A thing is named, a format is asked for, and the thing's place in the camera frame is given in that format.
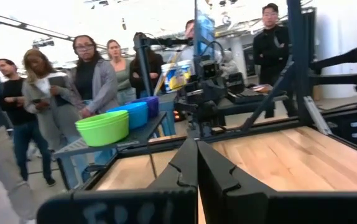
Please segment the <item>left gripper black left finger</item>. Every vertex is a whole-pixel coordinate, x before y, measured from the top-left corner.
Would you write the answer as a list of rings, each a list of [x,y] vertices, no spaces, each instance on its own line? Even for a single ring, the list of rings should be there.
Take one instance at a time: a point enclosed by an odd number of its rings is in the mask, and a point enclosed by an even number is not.
[[[197,142],[118,159],[83,187],[44,202],[39,224],[197,222]]]

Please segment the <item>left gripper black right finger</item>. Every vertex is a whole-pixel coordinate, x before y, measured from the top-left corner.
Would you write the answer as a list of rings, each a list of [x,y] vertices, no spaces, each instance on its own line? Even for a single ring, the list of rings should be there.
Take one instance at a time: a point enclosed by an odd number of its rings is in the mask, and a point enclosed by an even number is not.
[[[198,142],[198,185],[207,223],[357,224],[357,192],[276,191]]]

